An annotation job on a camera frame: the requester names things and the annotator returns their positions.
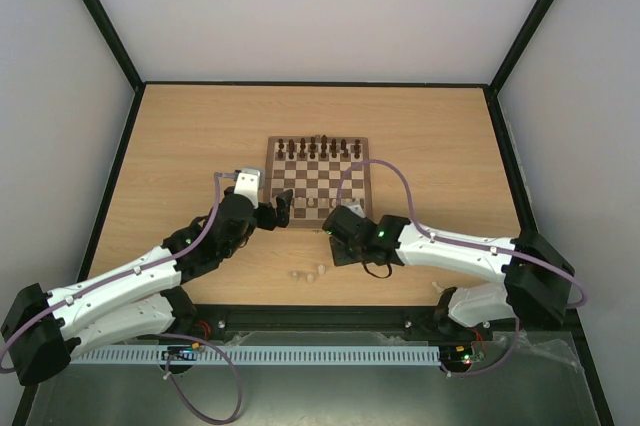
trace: wooden tabletop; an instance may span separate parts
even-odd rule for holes
[[[212,206],[214,171],[264,168],[269,136],[363,136],[372,158],[407,176],[421,221],[481,236],[519,233],[482,90],[149,85],[90,276],[138,258]],[[371,171],[373,219],[406,216],[400,181]],[[327,272],[311,284],[292,271]],[[386,273],[386,267],[378,274]],[[431,305],[432,286],[480,280],[428,266],[379,280],[334,267],[328,238],[308,230],[256,230],[220,268],[185,285],[196,303]]]

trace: purple cable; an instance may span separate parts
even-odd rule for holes
[[[182,256],[184,256],[186,254],[189,254],[191,251],[193,251],[193,249],[195,247],[197,247],[202,242],[204,237],[207,235],[207,233],[211,229],[211,226],[213,225],[213,220],[215,219],[216,214],[218,213],[218,204],[220,203],[220,178],[233,177],[233,176],[234,176],[234,173],[214,173],[213,174],[213,182],[215,184],[215,189],[216,189],[213,209],[211,210],[211,213],[209,214],[209,218],[207,219],[207,222],[204,225],[204,228],[202,228],[202,232],[193,241],[193,243],[191,243],[189,246],[184,248],[182,251],[178,251],[176,254],[172,254],[169,257],[157,259],[157,260],[152,261],[152,262],[150,262],[148,264],[144,264],[144,265],[140,266],[141,270],[145,271],[147,269],[153,268],[153,267],[158,266],[160,264],[164,264],[167,261],[172,261],[174,259],[181,258]],[[115,274],[115,275],[110,276],[108,278],[102,279],[100,281],[97,281],[97,282],[93,283],[91,286],[87,286],[86,289],[83,289],[82,291],[78,291],[77,293],[73,294],[72,297],[73,297],[74,300],[75,299],[80,299],[85,294],[90,293],[91,291],[95,291],[96,289],[104,286],[105,284],[112,283],[113,281],[117,281],[118,279],[125,278],[125,277],[127,277],[127,276],[129,276],[131,274],[134,274],[133,268],[129,269],[127,271],[123,271],[121,273]],[[9,352],[9,349],[11,349],[11,346],[13,346],[13,344],[18,340],[18,338],[20,336],[22,336],[31,326],[36,324],[38,321],[42,320],[45,316],[53,313],[54,311],[57,311],[58,309],[60,309],[63,306],[66,306],[66,304],[67,304],[67,302],[63,300],[63,301],[60,301],[60,302],[54,304],[53,306],[50,306],[47,309],[44,309],[43,311],[39,312],[33,318],[31,318],[29,321],[24,323],[13,334],[13,336],[11,336],[7,340],[7,342],[4,344],[4,346],[0,350],[0,374],[9,374],[9,373],[15,372],[15,368],[3,368],[2,367],[2,361],[4,361],[4,357],[7,355],[7,353]]]
[[[407,178],[404,176],[404,174],[402,174],[402,172],[398,168],[396,168],[393,164],[387,161],[383,161],[381,159],[368,159],[368,160],[360,161],[359,163],[355,163],[350,168],[345,170],[342,173],[342,176],[340,177],[340,185],[338,186],[338,194],[337,194],[337,200],[336,200],[337,203],[340,204],[340,196],[342,195],[342,183],[346,179],[347,175],[350,174],[351,171],[353,171],[354,169],[360,168],[367,164],[381,164],[391,169],[394,173],[398,175],[398,177],[400,178],[400,181],[402,181],[402,184],[404,185],[404,190],[407,193],[407,202],[409,204],[409,217],[411,218],[411,222],[420,233],[422,233],[424,236],[429,236],[430,235],[429,231],[425,230],[418,222],[418,218],[416,216],[416,211],[413,204],[413,196],[411,195],[411,188],[409,187],[409,182],[407,181]],[[464,241],[461,239],[447,238],[445,236],[438,236],[438,235],[436,235],[433,239],[440,243],[451,244],[453,246],[462,246],[465,248],[476,249],[479,251],[491,251],[491,246],[487,244],[476,244],[476,243],[471,243],[469,241]],[[563,271],[562,269],[557,268],[553,264],[549,264],[546,261],[538,259],[535,256],[531,256],[530,254],[522,253],[520,251],[512,251],[510,249],[505,249],[505,248],[496,248],[496,251],[501,254],[507,254],[515,258],[523,259],[530,263],[536,264],[542,268],[548,269],[549,271],[560,276],[562,279],[565,279],[569,281],[571,284],[573,284],[580,291],[580,293],[582,294],[582,297],[580,298],[579,301],[568,304],[567,305],[568,308],[579,308],[580,306],[584,306],[587,303],[588,296],[584,286],[580,281],[578,281],[576,278],[571,276],[566,271]]]
[[[509,349],[507,349],[505,353],[502,355],[502,357],[498,361],[493,363],[491,366],[487,366],[486,368],[479,369],[478,371],[467,371],[466,373],[452,373],[447,369],[447,367],[444,364],[440,364],[440,369],[445,373],[447,373],[447,376],[451,375],[455,378],[469,378],[471,376],[480,376],[481,374],[494,371],[498,369],[500,366],[502,366],[507,361],[507,359],[509,359],[509,357],[513,354],[513,352],[516,350],[516,347],[518,346],[519,335],[520,335],[520,319],[516,318],[516,330],[513,333],[513,339],[511,340]]]
[[[207,424],[220,425],[220,424],[230,424],[230,423],[233,423],[236,419],[238,419],[238,415],[240,414],[240,408],[242,407],[242,381],[240,380],[240,373],[238,371],[238,368],[235,364],[233,364],[233,362],[231,361],[231,358],[219,347],[217,347],[215,344],[212,344],[209,341],[205,341],[200,338],[196,338],[195,336],[185,336],[184,334],[172,334],[172,333],[163,333],[163,334],[158,334],[156,336],[160,336],[162,338],[171,338],[171,339],[184,339],[186,341],[192,341],[192,342],[204,344],[205,346],[209,346],[211,349],[213,349],[216,353],[218,353],[218,355],[222,359],[224,359],[227,362],[227,364],[231,367],[231,371],[233,372],[233,375],[236,378],[236,387],[238,388],[238,401],[236,403],[236,409],[233,410],[233,413],[231,413],[231,416],[229,416],[227,419],[210,418],[209,416],[206,416],[205,414],[198,411],[196,407],[193,404],[191,404],[191,402],[187,399],[185,394],[180,389],[180,386],[178,386],[178,383],[176,382],[176,380],[173,379],[173,375],[169,370],[172,357],[169,357],[167,359],[167,364],[165,364],[164,366],[164,371],[166,373],[165,378],[169,380],[171,385],[174,387],[174,389],[178,393],[178,396],[180,397],[180,401],[182,401],[182,404],[184,404],[187,407],[187,409],[191,411],[191,413],[201,421],[204,421]]]

